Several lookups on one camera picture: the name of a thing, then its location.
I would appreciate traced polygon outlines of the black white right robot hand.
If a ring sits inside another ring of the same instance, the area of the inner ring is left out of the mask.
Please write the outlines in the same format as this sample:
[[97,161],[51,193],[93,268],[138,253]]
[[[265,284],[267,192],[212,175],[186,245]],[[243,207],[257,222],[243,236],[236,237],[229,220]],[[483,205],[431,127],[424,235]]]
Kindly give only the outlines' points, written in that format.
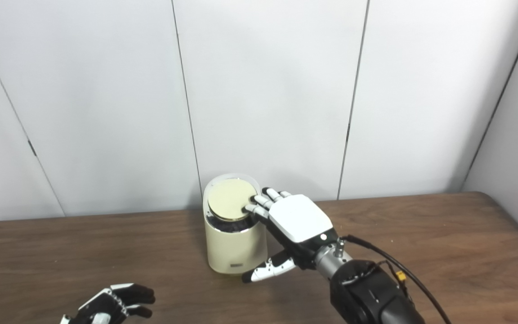
[[282,246],[281,252],[243,273],[243,283],[269,279],[296,267],[316,270],[331,281],[339,268],[351,260],[348,254],[334,256],[339,234],[329,216],[306,195],[265,187],[261,194],[251,197],[242,211],[263,224]]

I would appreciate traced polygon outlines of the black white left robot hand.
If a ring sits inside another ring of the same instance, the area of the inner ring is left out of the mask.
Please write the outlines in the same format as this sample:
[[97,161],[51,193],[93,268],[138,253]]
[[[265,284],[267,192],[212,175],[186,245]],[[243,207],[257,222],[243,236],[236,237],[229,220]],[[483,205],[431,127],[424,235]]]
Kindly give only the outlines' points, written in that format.
[[131,316],[151,318],[146,304],[156,301],[154,289],[137,283],[113,284],[78,308],[76,316],[63,315],[61,324],[121,324]]

